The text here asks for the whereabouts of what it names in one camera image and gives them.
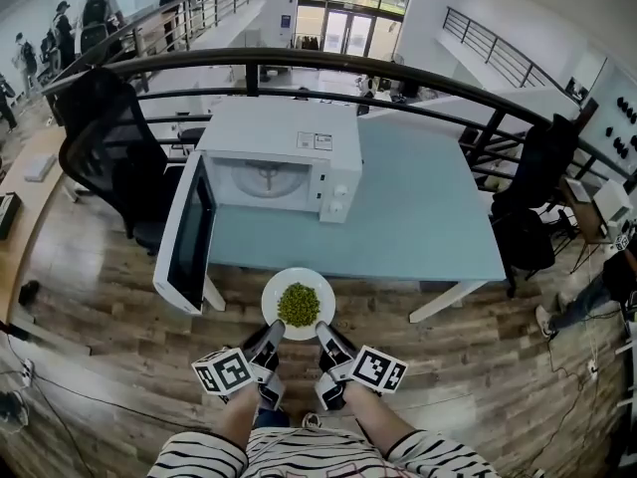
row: green peas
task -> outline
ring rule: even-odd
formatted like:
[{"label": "green peas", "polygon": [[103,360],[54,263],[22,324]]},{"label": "green peas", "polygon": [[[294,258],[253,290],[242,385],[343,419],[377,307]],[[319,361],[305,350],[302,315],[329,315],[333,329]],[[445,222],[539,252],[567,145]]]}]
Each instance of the green peas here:
[{"label": "green peas", "polygon": [[296,282],[279,300],[279,319],[295,328],[309,326],[319,315],[319,305],[315,290]]}]

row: plate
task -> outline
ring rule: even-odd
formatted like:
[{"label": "plate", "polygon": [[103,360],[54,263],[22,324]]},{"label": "plate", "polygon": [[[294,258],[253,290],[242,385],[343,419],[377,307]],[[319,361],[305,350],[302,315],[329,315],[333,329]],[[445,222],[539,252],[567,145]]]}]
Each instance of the plate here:
[{"label": "plate", "polygon": [[272,323],[279,318],[279,300],[283,293],[293,283],[300,283],[306,287],[314,289],[317,293],[318,316],[311,326],[295,328],[286,324],[285,337],[288,340],[309,340],[317,335],[317,323],[323,321],[326,324],[331,323],[336,310],[336,298],[334,291],[327,280],[316,271],[303,267],[292,267],[284,269],[280,273],[273,276],[261,296],[261,310],[266,322],[271,326]]}]

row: microwave control knob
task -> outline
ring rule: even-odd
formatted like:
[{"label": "microwave control knob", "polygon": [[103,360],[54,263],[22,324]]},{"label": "microwave control knob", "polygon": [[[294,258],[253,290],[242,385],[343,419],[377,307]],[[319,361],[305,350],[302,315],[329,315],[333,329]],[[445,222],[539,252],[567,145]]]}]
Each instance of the microwave control knob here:
[{"label": "microwave control knob", "polygon": [[331,212],[331,213],[340,212],[342,209],[343,209],[342,203],[340,203],[340,202],[336,202],[335,201],[335,202],[332,202],[329,205],[329,212]]},{"label": "microwave control knob", "polygon": [[334,189],[334,196],[345,196],[347,192],[348,192],[347,186],[345,186],[344,184],[339,184]]}]

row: power outlet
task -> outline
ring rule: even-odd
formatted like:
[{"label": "power outlet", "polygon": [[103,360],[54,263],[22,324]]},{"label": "power outlet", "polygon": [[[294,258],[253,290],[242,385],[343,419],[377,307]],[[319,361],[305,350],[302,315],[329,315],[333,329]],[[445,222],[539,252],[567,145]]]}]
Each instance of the power outlet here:
[{"label": "power outlet", "polygon": [[595,362],[595,359],[589,359],[588,365],[586,366],[586,368],[588,369],[590,378],[592,380],[597,380],[597,373],[599,372],[599,369],[597,368],[597,363]]},{"label": "power outlet", "polygon": [[30,359],[25,359],[24,363],[22,363],[22,383],[25,387],[29,387],[31,382],[33,382],[34,371],[33,362]]}]

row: blue jeans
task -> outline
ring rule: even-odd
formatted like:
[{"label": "blue jeans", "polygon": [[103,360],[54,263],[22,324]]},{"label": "blue jeans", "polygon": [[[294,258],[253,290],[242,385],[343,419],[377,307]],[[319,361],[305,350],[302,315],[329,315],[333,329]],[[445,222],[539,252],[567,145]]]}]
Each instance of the blue jeans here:
[{"label": "blue jeans", "polygon": [[595,308],[609,301],[610,292],[606,289],[600,273],[577,295],[575,301],[568,304],[564,314],[551,317],[548,328],[551,331],[559,331],[573,326],[586,319]]},{"label": "blue jeans", "polygon": [[253,428],[278,427],[287,428],[290,426],[290,417],[281,410],[259,409],[255,426]]}]

